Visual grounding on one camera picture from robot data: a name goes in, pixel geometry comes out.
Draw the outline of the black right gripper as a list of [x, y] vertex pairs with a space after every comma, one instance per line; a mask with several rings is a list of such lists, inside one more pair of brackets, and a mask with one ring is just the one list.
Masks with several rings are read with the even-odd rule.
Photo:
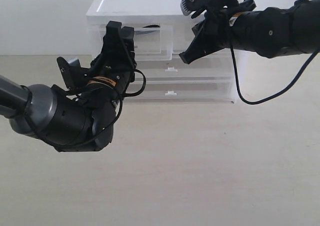
[[189, 47], [179, 54], [185, 64], [218, 52], [229, 49], [235, 43], [232, 36], [232, 18], [236, 14], [251, 12], [256, 8], [255, 0], [208, 0], [201, 4], [192, 15], [199, 16], [204, 12], [204, 19], [192, 28], [194, 39]]

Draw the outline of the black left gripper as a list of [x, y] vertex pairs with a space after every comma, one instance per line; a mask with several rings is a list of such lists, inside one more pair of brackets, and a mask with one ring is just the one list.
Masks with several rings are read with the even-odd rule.
[[[74, 89], [68, 89], [73, 104], [122, 104], [131, 83], [135, 81], [135, 29], [118, 21], [109, 21], [103, 37], [102, 51], [90, 63], [80, 65], [81, 79]], [[127, 49], [122, 49], [122, 39]]]

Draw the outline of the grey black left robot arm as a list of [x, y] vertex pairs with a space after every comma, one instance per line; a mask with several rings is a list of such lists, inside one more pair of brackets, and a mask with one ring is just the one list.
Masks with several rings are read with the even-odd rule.
[[90, 67], [57, 58], [65, 88], [0, 79], [0, 114], [18, 134], [58, 152], [97, 152], [112, 142], [127, 88], [135, 80], [135, 30], [106, 25], [102, 48]]

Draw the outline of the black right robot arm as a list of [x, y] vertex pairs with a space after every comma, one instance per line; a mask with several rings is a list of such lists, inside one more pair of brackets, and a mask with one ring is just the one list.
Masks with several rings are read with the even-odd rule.
[[220, 11], [209, 8], [194, 27], [195, 38], [179, 54], [185, 64], [223, 49], [254, 52], [261, 57], [313, 54], [320, 49], [320, 0], [288, 9], [253, 10], [253, 0]]

